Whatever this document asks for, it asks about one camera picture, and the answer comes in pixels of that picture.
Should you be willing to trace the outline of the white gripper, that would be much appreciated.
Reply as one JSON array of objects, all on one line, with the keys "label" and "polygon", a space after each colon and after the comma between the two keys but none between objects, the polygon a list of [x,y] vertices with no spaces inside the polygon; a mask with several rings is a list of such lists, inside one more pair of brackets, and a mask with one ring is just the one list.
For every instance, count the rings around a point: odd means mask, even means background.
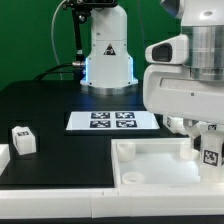
[{"label": "white gripper", "polygon": [[143,103],[149,112],[184,118],[187,134],[195,139],[200,135],[197,121],[224,124],[224,81],[194,80],[184,66],[150,65]]}]

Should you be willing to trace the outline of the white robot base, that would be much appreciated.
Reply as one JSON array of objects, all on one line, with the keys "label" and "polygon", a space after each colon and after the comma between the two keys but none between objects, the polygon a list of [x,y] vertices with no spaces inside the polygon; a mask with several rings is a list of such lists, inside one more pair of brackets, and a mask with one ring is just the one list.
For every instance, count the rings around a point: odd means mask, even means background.
[{"label": "white robot base", "polygon": [[127,50],[127,14],[121,6],[92,10],[91,53],[85,60],[84,91],[117,95],[133,91],[133,58]]}]

